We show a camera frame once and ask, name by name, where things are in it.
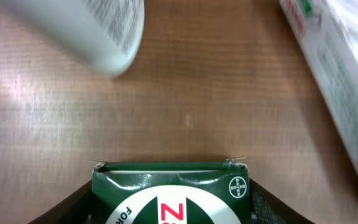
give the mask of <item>green packet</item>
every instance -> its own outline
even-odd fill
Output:
[[[251,223],[248,168],[221,162],[98,164],[93,224]]]

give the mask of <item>circular white logo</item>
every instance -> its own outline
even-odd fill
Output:
[[[247,182],[242,177],[231,179],[229,184],[229,192],[235,198],[241,198],[247,192]]]

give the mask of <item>brown wooden surface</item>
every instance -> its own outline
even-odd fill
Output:
[[[358,223],[358,180],[278,0],[145,1],[106,80],[0,14],[0,223],[43,214],[102,161],[248,156],[316,223]]]

